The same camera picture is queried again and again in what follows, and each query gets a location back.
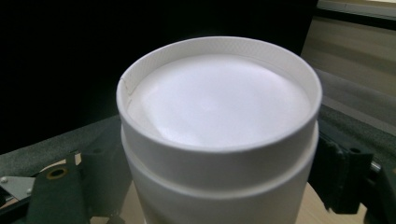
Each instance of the wooden surface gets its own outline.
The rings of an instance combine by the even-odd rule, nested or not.
[[[363,205],[361,205],[356,215],[338,215],[327,211],[318,195],[307,184],[296,224],[363,224],[365,211],[366,208]],[[143,213],[137,199],[134,184],[132,184],[125,197],[120,216],[125,220],[126,224],[144,224]],[[106,224],[106,221],[107,218],[94,217],[91,220],[91,224]]]

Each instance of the black machine part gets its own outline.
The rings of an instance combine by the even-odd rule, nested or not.
[[[396,167],[375,162],[374,153],[330,123],[318,121],[320,138],[308,179],[327,210],[356,214],[365,224],[396,223]]]
[[[372,150],[323,119],[318,125],[318,147],[308,182],[324,208],[356,214],[363,203],[365,224],[396,223],[394,167],[375,163]],[[91,217],[109,217],[108,224],[124,223],[119,213],[132,177],[120,141],[120,120],[115,119],[80,150],[79,165],[75,153],[66,157],[66,164],[37,174],[32,196],[1,209],[0,223],[35,223],[40,216],[46,216],[39,221],[43,224],[70,223],[68,217],[76,224],[85,224]]]

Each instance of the white powder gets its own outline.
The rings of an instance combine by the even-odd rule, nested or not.
[[[131,97],[128,113],[148,133],[207,150],[277,137],[310,110],[304,90],[287,75],[232,55],[169,63]]]

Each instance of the white container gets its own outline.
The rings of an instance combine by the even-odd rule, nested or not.
[[[300,57],[244,37],[184,40],[137,60],[117,104],[147,223],[294,223],[321,94]]]

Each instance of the screw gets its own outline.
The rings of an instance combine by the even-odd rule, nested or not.
[[[8,179],[5,176],[3,176],[3,177],[1,177],[0,182],[2,184],[6,184],[8,182]]]

